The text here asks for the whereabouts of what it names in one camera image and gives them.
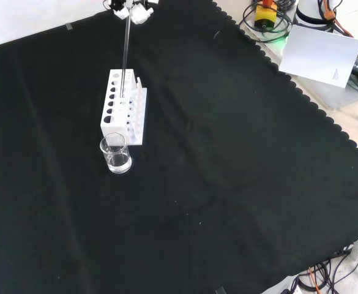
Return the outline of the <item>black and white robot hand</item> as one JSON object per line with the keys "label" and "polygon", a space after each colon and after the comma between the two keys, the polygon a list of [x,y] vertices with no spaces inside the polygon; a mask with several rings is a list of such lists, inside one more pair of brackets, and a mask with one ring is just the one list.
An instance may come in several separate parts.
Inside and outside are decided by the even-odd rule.
{"label": "black and white robot hand", "polygon": [[104,0],[106,10],[111,10],[121,20],[130,19],[135,25],[143,24],[154,13],[159,0]]}

